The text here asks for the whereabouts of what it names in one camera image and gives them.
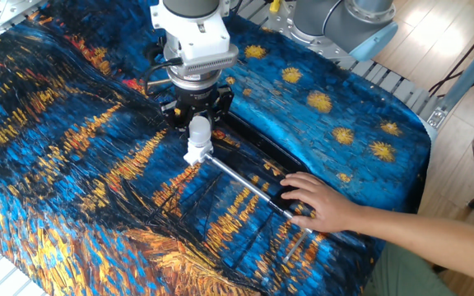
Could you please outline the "person's right hand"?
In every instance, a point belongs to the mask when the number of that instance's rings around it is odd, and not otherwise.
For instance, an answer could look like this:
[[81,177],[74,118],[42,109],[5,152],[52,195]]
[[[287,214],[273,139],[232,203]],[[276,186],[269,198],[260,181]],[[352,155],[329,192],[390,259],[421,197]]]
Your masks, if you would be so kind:
[[302,172],[287,174],[280,184],[294,188],[283,193],[283,199],[302,201],[315,211],[314,217],[294,215],[290,219],[292,224],[322,233],[359,230],[358,214],[362,207],[349,201],[314,175]]

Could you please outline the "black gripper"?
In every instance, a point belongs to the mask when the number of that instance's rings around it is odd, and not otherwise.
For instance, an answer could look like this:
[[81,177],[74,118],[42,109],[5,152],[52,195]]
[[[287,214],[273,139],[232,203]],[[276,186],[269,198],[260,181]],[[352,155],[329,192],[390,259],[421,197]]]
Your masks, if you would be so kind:
[[193,116],[192,107],[209,107],[209,119],[214,124],[228,114],[235,97],[229,85],[212,85],[200,90],[187,90],[176,86],[175,94],[177,100],[161,103],[160,111],[170,127],[181,132],[188,128]]

